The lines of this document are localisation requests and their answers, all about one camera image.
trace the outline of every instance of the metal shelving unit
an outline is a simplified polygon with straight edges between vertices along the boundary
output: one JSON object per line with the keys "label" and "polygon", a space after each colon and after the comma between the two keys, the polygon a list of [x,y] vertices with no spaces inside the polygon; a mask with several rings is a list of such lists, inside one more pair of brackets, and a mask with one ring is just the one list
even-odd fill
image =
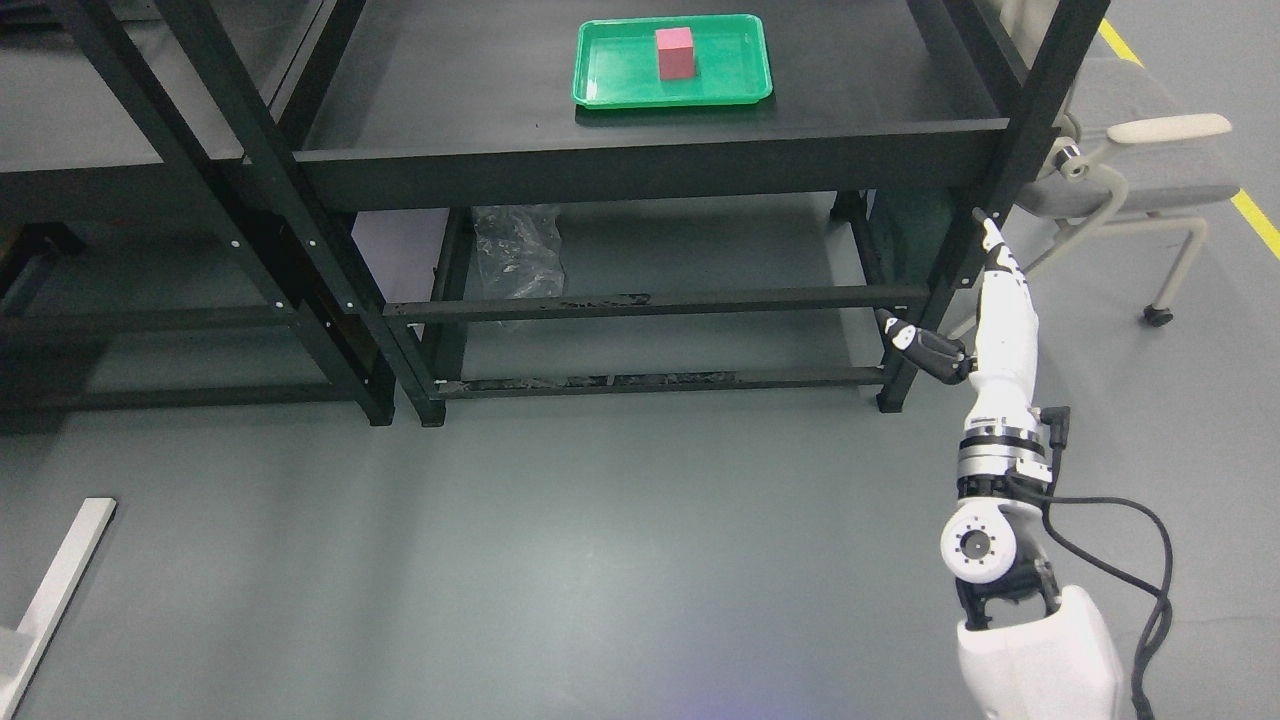
{"label": "metal shelving unit", "polygon": [[[82,46],[115,32],[109,17],[92,12],[97,1],[55,5],[92,28],[78,35]],[[892,352],[877,366],[716,370],[678,382],[664,374],[463,379],[461,328],[495,319],[854,306],[896,307],[937,328],[954,292],[969,287],[980,266],[969,210],[1002,219],[1034,177],[1108,3],[1062,3],[1030,68],[977,0],[334,3],[316,15],[291,64],[294,76],[270,100],[205,1],[156,5],[244,149],[247,161],[215,161],[216,177],[206,179],[284,219],[338,310],[367,329],[424,424],[434,425],[444,420],[447,398],[492,395],[879,384],[881,409],[900,410],[914,369]],[[589,111],[570,101],[582,22],[737,12],[764,22],[774,94],[760,104]],[[138,172],[93,168],[84,182]],[[23,192],[55,183],[38,172],[24,179]],[[859,191],[922,187],[948,191],[950,229],[922,238],[922,252],[934,254],[927,279],[882,282]],[[456,210],[433,297],[388,304],[337,220],[387,209],[810,191],[838,192],[833,217],[851,223],[868,286],[675,296],[635,288],[475,302],[461,295],[470,242],[465,210]],[[421,340],[416,325],[428,328]]]}
{"label": "metal shelving unit", "polygon": [[[165,24],[125,27],[100,3],[49,6],[69,32],[23,27],[0,36],[6,99],[0,219],[26,224],[27,234],[31,228],[67,234],[65,223],[74,222],[148,225],[193,219],[216,237],[256,293],[232,300],[241,305],[214,307],[137,309],[110,299],[72,314],[27,315],[15,307],[26,302],[9,302],[0,337],[10,359],[40,365],[74,355],[70,346],[136,333],[211,336],[274,327],[292,334],[320,377],[104,392],[60,382],[33,384],[14,379],[17,370],[6,368],[0,413],[20,418],[83,409],[353,400],[371,423],[389,423],[396,379],[385,356],[372,347],[367,329],[347,319],[328,288],[315,282],[288,227],[250,209],[219,169],[241,163],[243,152]],[[232,20],[239,53],[250,58],[255,97],[276,117],[288,117],[288,101],[275,100],[316,72],[294,63],[300,49],[312,42],[316,23],[332,19],[333,3],[228,0],[219,10]],[[86,261],[92,260],[90,246]]]}

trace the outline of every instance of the pink block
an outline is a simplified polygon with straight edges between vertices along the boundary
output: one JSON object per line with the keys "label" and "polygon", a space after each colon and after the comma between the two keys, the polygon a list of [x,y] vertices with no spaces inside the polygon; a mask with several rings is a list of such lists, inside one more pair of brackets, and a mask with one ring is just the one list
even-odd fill
{"label": "pink block", "polygon": [[654,37],[658,40],[658,77],[694,77],[694,32],[687,27],[668,27],[654,31]]}

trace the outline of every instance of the robotic arm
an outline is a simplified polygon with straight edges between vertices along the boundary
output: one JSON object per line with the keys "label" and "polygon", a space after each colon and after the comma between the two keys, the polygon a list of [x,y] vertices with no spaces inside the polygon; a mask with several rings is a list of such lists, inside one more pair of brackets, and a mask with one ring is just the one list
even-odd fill
{"label": "robotic arm", "polygon": [[[1050,425],[1056,442],[1065,409],[1030,404],[1039,319],[1000,229],[974,215],[987,260],[973,356],[957,341],[876,311],[908,360],[948,384],[968,378],[978,391],[960,442],[959,501],[941,542],[966,615],[956,628],[960,670],[988,720],[1112,720],[1123,671],[1111,635],[1084,589],[1059,588],[1032,532],[1042,512],[1032,498],[1052,495],[1053,483],[1041,428]],[[1037,594],[1042,619],[991,626],[988,601]]]}

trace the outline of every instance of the yellow floor line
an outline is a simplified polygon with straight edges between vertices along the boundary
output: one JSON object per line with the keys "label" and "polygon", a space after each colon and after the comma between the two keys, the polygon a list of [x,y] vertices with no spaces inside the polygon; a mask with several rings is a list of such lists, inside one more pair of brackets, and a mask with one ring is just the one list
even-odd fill
{"label": "yellow floor line", "polygon": [[1275,223],[1258,208],[1258,204],[1249,197],[1249,193],[1242,190],[1231,199],[1231,205],[1235,205],[1235,209],[1253,227],[1253,232],[1258,233],[1262,242],[1267,243],[1267,247],[1271,249],[1271,254],[1280,260],[1280,231],[1276,229]]}
{"label": "yellow floor line", "polygon": [[[1102,24],[1098,26],[1098,35],[1101,35],[1102,40],[1111,46],[1111,50],[1116,54],[1116,56],[1138,63],[1139,65],[1142,64],[1142,60],[1138,59],[1138,54],[1133,51],[1133,47],[1129,47],[1129,44],[1125,42],[1123,37],[1120,37],[1120,33],[1116,32],[1111,20],[1103,18]],[[1231,204],[1240,211],[1244,220],[1249,223],[1253,232],[1258,233],[1258,237],[1261,237],[1262,242],[1271,250],[1271,254],[1280,260],[1280,231],[1276,229],[1275,223],[1267,218],[1266,213],[1258,208],[1258,204],[1249,197],[1249,193],[1245,192],[1244,188],[1240,188],[1240,192],[1231,199]]]}
{"label": "yellow floor line", "polygon": [[1116,32],[1111,20],[1102,18],[1102,24],[1098,26],[1098,35],[1102,36],[1102,40],[1107,41],[1107,45],[1111,46],[1111,51],[1115,53],[1116,56],[1138,63],[1139,65],[1142,64],[1142,60],[1138,59],[1138,54],[1129,47],[1129,44],[1125,42],[1123,37],[1120,37],[1120,33]]}

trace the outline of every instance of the chair armrest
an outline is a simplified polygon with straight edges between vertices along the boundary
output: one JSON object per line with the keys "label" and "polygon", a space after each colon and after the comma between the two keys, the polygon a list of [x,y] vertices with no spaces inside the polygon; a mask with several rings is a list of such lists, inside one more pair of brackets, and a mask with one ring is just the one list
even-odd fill
{"label": "chair armrest", "polygon": [[1148,145],[1212,137],[1231,131],[1231,122],[1216,113],[1171,115],[1133,120],[1107,128],[1107,140],[1116,145]]}
{"label": "chair armrest", "polygon": [[1106,141],[1092,152],[1068,158],[1057,163],[1057,169],[1066,179],[1079,181],[1089,173],[1089,168],[1106,163],[1126,147],[1212,137],[1230,129],[1231,123],[1215,113],[1120,123],[1107,128]]}

